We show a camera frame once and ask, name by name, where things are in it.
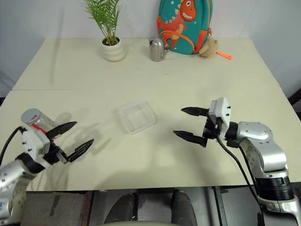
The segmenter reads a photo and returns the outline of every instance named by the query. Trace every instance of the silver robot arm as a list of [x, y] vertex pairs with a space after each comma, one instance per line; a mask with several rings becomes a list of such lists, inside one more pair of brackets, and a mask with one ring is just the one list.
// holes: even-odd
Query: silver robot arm
[[73, 162], [92, 145], [93, 139], [67, 156], [54, 144], [54, 137], [65, 133], [75, 124], [76, 122], [69, 122], [60, 125], [46, 134], [40, 130], [24, 129], [22, 145], [25, 153], [19, 155], [14, 162], [0, 166], [0, 226], [20, 224], [27, 186], [38, 173], [58, 161], [64, 164]]
[[182, 111], [205, 116], [207, 121], [202, 137], [186, 131], [174, 131], [177, 136], [203, 147], [206, 147], [208, 139], [225, 139], [227, 146], [241, 148], [254, 179], [256, 199], [263, 211], [291, 214], [301, 226], [300, 204], [289, 181], [286, 156], [273, 140], [269, 127], [259, 122], [231, 122], [231, 106], [226, 98], [212, 101], [209, 109], [186, 107]]

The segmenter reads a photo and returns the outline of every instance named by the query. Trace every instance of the table surface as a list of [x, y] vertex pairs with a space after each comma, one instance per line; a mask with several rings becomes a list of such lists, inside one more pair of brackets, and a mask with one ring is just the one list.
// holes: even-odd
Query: table surface
[[[219, 97], [231, 104], [232, 121], [260, 121], [272, 129], [291, 181], [301, 180], [300, 121], [250, 39], [219, 39], [220, 50], [233, 60], [170, 52], [159, 63], [149, 59], [146, 39], [124, 44], [127, 57], [111, 63], [99, 56], [99, 40], [46, 40], [8, 94], [0, 108], [0, 147], [32, 107], [58, 123], [78, 122], [57, 140], [65, 151], [95, 139], [80, 159], [42, 172], [28, 190], [244, 185], [237, 165], [215, 141], [202, 148], [173, 134], [201, 136], [206, 119], [181, 108], [209, 107]], [[158, 122], [129, 135], [116, 109], [139, 99], [150, 104]], [[22, 152], [21, 142], [20, 135], [14, 138], [4, 163]], [[232, 151], [243, 161], [239, 150]]]

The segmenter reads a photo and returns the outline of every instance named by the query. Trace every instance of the black cable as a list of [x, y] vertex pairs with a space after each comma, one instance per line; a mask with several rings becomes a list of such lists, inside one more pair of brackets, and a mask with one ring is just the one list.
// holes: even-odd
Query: black cable
[[245, 154], [244, 150], [241, 148], [241, 146], [239, 146], [239, 149], [240, 149], [241, 154], [242, 154], [243, 157], [244, 157], [244, 160], [245, 160], [246, 166], [248, 167], [248, 170], [249, 170], [251, 179], [252, 179], [252, 181], [253, 181], [253, 184], [254, 184], [256, 193], [258, 194], [258, 191], [257, 191], [257, 188], [256, 188], [256, 181], [255, 181], [254, 176], [253, 176], [253, 174], [252, 174], [252, 171], [251, 171], [251, 168], [250, 168], [250, 165], [249, 165], [249, 161], [248, 161], [248, 159], [247, 159], [247, 157], [246, 157], [246, 154]]
[[4, 158], [4, 153], [5, 153], [6, 149], [7, 149], [7, 147], [8, 147], [8, 145], [9, 145], [10, 141], [13, 139], [13, 137], [16, 135], [16, 133], [17, 133], [18, 131], [21, 131], [21, 132], [23, 133], [24, 130], [25, 130], [25, 129], [23, 129], [21, 126], [19, 126], [19, 127], [16, 128], [16, 129], [14, 130], [14, 132], [9, 136], [9, 138], [8, 138], [8, 140], [5, 142], [5, 145], [3, 146], [2, 151], [1, 151], [1, 154], [0, 154], [0, 165], [2, 164], [2, 160], [3, 160], [3, 158]]
[[241, 166], [241, 164], [240, 164], [240, 162], [239, 162], [239, 160], [237, 159], [237, 157], [222, 143], [222, 141], [221, 141], [221, 139], [219, 138], [219, 136], [217, 136], [217, 138], [216, 138], [216, 140], [217, 140], [217, 142], [220, 144], [220, 146], [235, 160], [235, 162], [237, 163], [237, 165], [238, 165], [238, 167], [239, 167], [239, 169], [240, 169], [240, 171], [242, 172], [242, 174], [243, 174], [243, 176], [244, 176], [244, 178], [245, 178], [245, 180], [246, 180], [246, 183], [248, 184], [248, 187], [249, 187], [249, 189], [250, 189], [250, 191], [251, 191], [251, 193], [252, 193], [252, 195], [254, 196], [254, 198], [255, 198], [255, 200], [256, 200], [256, 202], [258, 203], [258, 205], [259, 205], [259, 207], [260, 207], [260, 209], [261, 209], [261, 205], [259, 204], [259, 202], [258, 202], [258, 200], [257, 200], [257, 196], [256, 196], [256, 194], [255, 194], [255, 192], [254, 192], [254, 190], [252, 189], [252, 187], [251, 187], [251, 184], [250, 184], [250, 182], [249, 182], [249, 180], [248, 180], [248, 178], [247, 178], [247, 176], [246, 176], [246, 173], [245, 173], [245, 171], [244, 171], [244, 169], [243, 169], [243, 167]]

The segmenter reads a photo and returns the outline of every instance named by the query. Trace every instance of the backpack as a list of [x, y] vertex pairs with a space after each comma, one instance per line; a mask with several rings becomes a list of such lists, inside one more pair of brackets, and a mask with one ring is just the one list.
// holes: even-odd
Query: backpack
[[196, 54], [211, 34], [212, 0], [161, 0], [157, 17], [158, 36], [165, 48]]

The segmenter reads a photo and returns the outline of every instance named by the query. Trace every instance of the orange dinosaur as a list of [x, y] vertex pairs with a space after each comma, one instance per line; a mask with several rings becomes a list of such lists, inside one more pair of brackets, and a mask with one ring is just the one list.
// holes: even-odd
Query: orange dinosaur
[[[183, 30], [186, 30], [186, 25], [184, 21], [191, 22], [196, 18], [197, 12], [194, 6], [194, 0], [181, 0], [181, 4], [178, 5], [179, 10], [175, 9], [176, 17], [172, 17], [169, 21], [162, 21], [161, 17], [157, 18], [157, 29], [158, 33], [160, 28], [164, 31], [173, 31], [179, 34], [182, 34]], [[164, 33], [163, 40], [165, 43], [165, 47], [168, 48], [169, 45], [167, 43], [168, 39], [172, 39], [170, 45], [172, 48], [176, 48], [174, 45], [178, 42], [179, 36], [172, 33]]]

